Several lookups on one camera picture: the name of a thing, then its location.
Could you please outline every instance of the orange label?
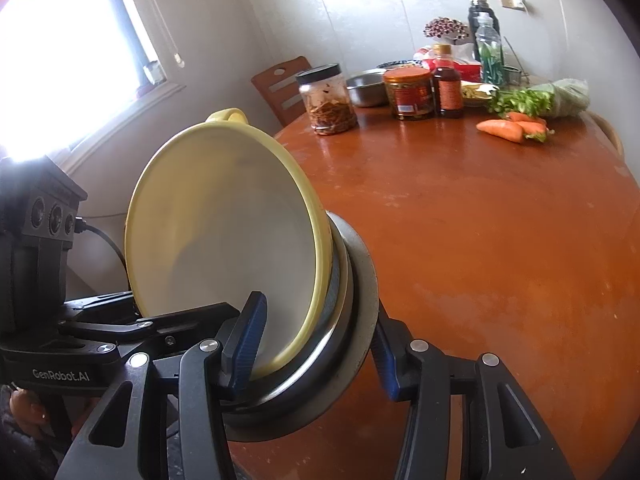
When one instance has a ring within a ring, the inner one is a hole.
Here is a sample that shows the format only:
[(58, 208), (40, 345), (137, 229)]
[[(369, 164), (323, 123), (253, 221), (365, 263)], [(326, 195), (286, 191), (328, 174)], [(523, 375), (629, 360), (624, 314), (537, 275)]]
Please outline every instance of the orange label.
[(403, 115), (417, 115), (433, 110), (431, 92), (427, 87), (394, 89), (396, 109)]
[(460, 110), (463, 107), (460, 81), (439, 81), (438, 88), (441, 110)]

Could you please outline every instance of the green vegetable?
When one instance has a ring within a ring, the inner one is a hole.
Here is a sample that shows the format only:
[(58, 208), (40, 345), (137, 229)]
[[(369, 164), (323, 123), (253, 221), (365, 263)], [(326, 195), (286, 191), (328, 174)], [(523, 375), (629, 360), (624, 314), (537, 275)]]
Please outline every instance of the green vegetable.
[(540, 90), (498, 90), (489, 111), (504, 115), (508, 112), (520, 112), (530, 117), (538, 117), (551, 110), (554, 94)]
[(575, 116), (589, 107), (589, 86), (586, 81), (561, 79), (530, 89), (554, 94), (551, 110), (545, 112), (546, 117)]
[(553, 130), (547, 130), (543, 134), (525, 134), (524, 138), (525, 139), (537, 140), (538, 142), (545, 142), (546, 141), (546, 137), (549, 136), (549, 135), (553, 135), (554, 133), (555, 133), (555, 131), (553, 131)]
[(500, 49), (492, 48), (486, 43), (479, 45), (480, 63), (482, 64), (482, 82), (500, 86), (504, 83), (504, 72), (500, 61)]

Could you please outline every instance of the flower decoration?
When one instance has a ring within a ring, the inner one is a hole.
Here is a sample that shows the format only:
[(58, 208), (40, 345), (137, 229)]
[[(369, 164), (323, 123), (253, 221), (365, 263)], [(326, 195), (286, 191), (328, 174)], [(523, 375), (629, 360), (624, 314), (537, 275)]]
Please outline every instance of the flower decoration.
[(427, 38), (449, 40), (453, 44), (456, 44), (459, 40), (464, 40), (469, 37), (469, 27), (467, 27), (466, 23), (443, 17), (431, 20), (424, 27), (423, 32)]

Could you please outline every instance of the stainless steel bowl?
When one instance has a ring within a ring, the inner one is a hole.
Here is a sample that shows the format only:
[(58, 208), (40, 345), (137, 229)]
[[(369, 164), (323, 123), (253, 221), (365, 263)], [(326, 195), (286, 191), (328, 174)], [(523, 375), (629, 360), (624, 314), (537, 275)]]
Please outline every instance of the stainless steel bowl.
[(354, 106), (370, 108), (388, 104), (389, 99), (382, 80), (383, 73), (383, 68), (374, 68), (347, 79), (347, 90)]
[(507, 80), (507, 84), (520, 86), (522, 84), (522, 71), (519, 68), (513, 66), (502, 67), (504, 72), (504, 78)]

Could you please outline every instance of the sauce bottle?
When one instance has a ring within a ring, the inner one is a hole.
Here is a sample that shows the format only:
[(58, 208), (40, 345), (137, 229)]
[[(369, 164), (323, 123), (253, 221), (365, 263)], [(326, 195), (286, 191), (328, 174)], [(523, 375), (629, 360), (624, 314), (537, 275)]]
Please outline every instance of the sauce bottle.
[(447, 119), (462, 117), (462, 78), (453, 65), (450, 44), (435, 44), (435, 65), (433, 72), (433, 99), (436, 115)]

